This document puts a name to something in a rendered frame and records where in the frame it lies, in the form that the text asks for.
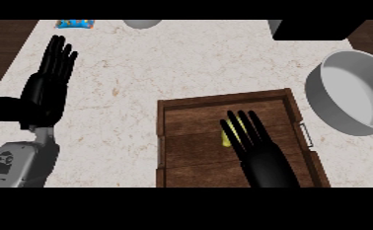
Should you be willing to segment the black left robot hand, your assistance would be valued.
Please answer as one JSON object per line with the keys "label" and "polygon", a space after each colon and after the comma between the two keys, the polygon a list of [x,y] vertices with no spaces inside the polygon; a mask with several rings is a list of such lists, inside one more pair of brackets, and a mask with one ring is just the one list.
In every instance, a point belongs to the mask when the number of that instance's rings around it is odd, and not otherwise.
{"label": "black left robot hand", "polygon": [[62,119],[77,56],[65,37],[54,36],[40,69],[30,76],[21,98],[0,97],[0,121],[18,121],[23,129],[57,125]]}

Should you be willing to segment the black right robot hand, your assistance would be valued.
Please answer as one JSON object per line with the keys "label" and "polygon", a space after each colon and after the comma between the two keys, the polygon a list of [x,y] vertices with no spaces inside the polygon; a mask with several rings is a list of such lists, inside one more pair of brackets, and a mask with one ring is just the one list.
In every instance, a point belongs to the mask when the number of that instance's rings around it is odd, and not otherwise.
{"label": "black right robot hand", "polygon": [[285,153],[254,111],[228,112],[220,125],[238,155],[251,188],[300,188]]}

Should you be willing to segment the yellow lemon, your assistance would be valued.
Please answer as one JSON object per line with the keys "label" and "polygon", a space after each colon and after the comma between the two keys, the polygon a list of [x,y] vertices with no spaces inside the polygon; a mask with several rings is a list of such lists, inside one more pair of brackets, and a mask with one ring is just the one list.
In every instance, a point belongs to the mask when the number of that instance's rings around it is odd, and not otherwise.
{"label": "yellow lemon", "polygon": [[[228,123],[228,125],[229,125],[229,128],[231,128],[231,130],[232,130],[235,136],[236,136],[238,141],[241,142],[241,138],[239,138],[239,135],[238,135],[238,132],[236,132],[236,129],[235,129],[235,126],[233,126],[232,121],[228,120],[226,123]],[[244,131],[247,132],[247,128],[245,128],[245,126],[244,126],[244,122],[242,122],[241,119],[239,119],[239,124],[241,124],[241,126],[242,126]],[[229,140],[229,137],[228,137],[228,134],[226,134],[226,131],[225,131],[223,128],[222,128],[222,145],[223,145],[225,147],[231,147],[231,146],[232,146],[232,143],[231,143],[231,140]]]}

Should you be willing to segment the brown wooden tray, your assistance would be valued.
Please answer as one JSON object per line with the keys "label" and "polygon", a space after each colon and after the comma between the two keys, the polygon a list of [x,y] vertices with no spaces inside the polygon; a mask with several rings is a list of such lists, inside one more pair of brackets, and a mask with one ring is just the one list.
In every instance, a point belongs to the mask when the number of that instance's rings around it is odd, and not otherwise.
{"label": "brown wooden tray", "polygon": [[229,112],[257,113],[304,188],[329,180],[304,135],[292,90],[158,101],[160,188],[248,186],[235,151],[223,146],[220,121]]}

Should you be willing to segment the grey metal pot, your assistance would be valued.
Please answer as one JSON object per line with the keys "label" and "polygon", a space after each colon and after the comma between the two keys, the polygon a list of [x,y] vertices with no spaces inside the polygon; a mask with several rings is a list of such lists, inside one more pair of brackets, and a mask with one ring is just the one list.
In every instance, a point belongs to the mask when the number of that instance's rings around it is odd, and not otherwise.
{"label": "grey metal pot", "polygon": [[373,55],[351,49],[334,52],[306,82],[312,109],[340,132],[373,135]]}

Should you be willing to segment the blue snack packet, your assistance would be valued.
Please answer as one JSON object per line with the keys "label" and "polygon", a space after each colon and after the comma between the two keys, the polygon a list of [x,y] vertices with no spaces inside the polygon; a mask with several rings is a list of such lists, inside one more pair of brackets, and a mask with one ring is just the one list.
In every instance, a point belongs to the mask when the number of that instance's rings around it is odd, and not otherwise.
{"label": "blue snack packet", "polygon": [[58,20],[57,28],[58,29],[92,29],[95,25],[93,20]]}

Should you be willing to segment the grey round bowl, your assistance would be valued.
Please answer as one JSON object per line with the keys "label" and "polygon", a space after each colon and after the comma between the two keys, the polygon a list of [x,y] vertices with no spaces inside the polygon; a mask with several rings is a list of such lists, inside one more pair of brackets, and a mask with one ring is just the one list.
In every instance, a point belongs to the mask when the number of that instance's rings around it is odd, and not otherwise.
{"label": "grey round bowl", "polygon": [[126,20],[124,23],[130,28],[144,30],[161,23],[161,20]]}

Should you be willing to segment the black box appliance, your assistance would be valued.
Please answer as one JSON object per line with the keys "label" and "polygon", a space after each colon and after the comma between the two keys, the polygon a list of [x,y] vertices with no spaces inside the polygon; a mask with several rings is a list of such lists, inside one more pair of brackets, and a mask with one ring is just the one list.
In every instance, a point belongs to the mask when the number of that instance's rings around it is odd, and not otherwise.
{"label": "black box appliance", "polygon": [[365,20],[270,20],[275,40],[344,40]]}

